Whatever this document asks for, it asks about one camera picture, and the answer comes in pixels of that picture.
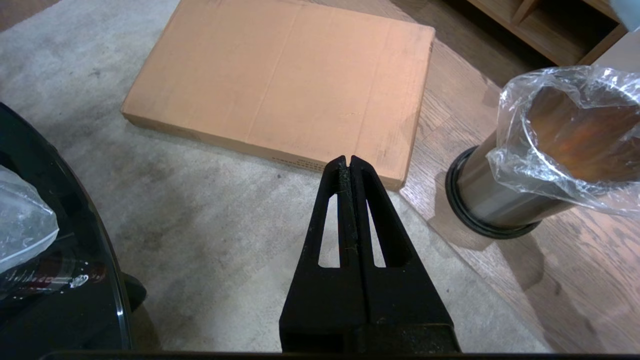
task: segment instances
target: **black rubber ring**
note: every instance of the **black rubber ring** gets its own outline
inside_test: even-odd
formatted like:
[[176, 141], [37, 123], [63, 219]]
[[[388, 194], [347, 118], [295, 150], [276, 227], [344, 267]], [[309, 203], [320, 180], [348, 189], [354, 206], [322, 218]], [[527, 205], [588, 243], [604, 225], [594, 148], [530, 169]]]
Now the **black rubber ring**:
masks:
[[540, 222], [534, 222], [522, 227], [509, 229], [497, 227], [491, 224], [487, 224], [486, 222], [483, 222], [482, 220], [475, 217], [473, 214], [471, 214], [469, 209], [462, 201], [460, 189], [458, 188], [458, 177], [460, 176], [460, 172], [465, 166], [467, 159], [469, 158], [469, 156], [471, 156], [476, 148], [477, 146], [474, 146], [471, 149], [463, 151], [453, 161], [453, 163], [451, 163], [451, 166], [447, 171], [447, 177], [445, 178], [445, 189], [447, 191], [447, 200], [449, 201], [449, 205], [451, 206], [453, 213], [456, 214], [458, 219], [460, 219], [460, 221], [462, 221], [469, 229], [488, 238], [507, 240], [519, 238], [525, 234], [529, 234], [533, 229], [540, 225]]

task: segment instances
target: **black glass table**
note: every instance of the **black glass table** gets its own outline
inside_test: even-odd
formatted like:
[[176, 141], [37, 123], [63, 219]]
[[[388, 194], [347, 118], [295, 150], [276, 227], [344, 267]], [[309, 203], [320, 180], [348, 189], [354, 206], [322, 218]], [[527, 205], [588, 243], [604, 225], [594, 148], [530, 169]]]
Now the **black glass table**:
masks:
[[1, 357], [132, 348], [129, 315], [144, 287], [120, 271], [100, 216], [57, 150], [2, 103], [0, 165], [38, 190], [60, 227], [47, 250], [0, 274]]

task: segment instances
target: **plastic wrap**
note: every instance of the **plastic wrap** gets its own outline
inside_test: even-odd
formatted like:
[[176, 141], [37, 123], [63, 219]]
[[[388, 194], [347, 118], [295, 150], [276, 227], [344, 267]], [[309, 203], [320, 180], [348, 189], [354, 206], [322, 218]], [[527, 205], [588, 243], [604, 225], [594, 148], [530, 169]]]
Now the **plastic wrap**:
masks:
[[38, 255], [57, 235], [56, 214], [36, 189], [0, 166], [0, 273]]
[[495, 180], [603, 213], [640, 217], [640, 74], [542, 69], [500, 95]]

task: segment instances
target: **gray carpet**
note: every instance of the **gray carpet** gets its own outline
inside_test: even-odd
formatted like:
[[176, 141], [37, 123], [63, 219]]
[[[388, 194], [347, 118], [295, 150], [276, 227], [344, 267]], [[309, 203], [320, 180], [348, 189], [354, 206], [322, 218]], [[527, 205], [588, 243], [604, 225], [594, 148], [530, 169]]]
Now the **gray carpet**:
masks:
[[[279, 351], [278, 317], [320, 176], [122, 118], [176, 4], [63, 0], [0, 33], [0, 101], [58, 148], [122, 270], [147, 287], [133, 316], [141, 348]], [[547, 351], [400, 196], [391, 198], [464, 351]], [[325, 237], [336, 227], [328, 223]]]

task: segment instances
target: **cardboard box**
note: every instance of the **cardboard box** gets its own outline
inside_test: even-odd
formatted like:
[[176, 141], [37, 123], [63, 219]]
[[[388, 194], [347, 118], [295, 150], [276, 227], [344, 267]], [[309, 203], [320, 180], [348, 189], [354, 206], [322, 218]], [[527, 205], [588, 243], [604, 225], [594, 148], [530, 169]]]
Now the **cardboard box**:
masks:
[[399, 189], [434, 30], [291, 0], [185, 0], [140, 70], [133, 124], [314, 170], [340, 155]]

